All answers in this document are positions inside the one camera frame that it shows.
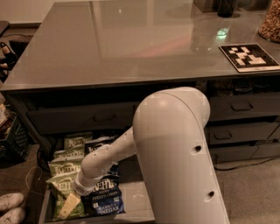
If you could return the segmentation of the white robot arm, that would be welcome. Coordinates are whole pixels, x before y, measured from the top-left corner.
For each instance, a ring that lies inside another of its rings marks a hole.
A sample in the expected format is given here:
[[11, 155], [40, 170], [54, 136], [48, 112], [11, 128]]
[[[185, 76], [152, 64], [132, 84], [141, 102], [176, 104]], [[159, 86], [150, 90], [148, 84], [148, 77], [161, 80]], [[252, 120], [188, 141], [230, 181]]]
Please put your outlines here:
[[230, 224], [207, 147], [208, 99], [193, 87], [150, 94], [132, 127], [87, 154], [59, 217], [64, 220], [115, 162], [137, 156], [157, 224]]

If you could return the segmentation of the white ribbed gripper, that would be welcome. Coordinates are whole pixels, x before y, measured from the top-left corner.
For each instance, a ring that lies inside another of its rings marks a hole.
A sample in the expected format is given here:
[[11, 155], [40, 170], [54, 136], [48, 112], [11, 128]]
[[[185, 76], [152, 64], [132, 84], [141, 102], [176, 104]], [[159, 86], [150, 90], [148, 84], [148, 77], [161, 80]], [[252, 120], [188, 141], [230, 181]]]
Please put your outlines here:
[[81, 202], [81, 196], [89, 195], [95, 185], [102, 179], [101, 174], [93, 172], [79, 171], [73, 181], [73, 189], [75, 192], [71, 192], [61, 208], [58, 217], [65, 220], [69, 214], [77, 207]]

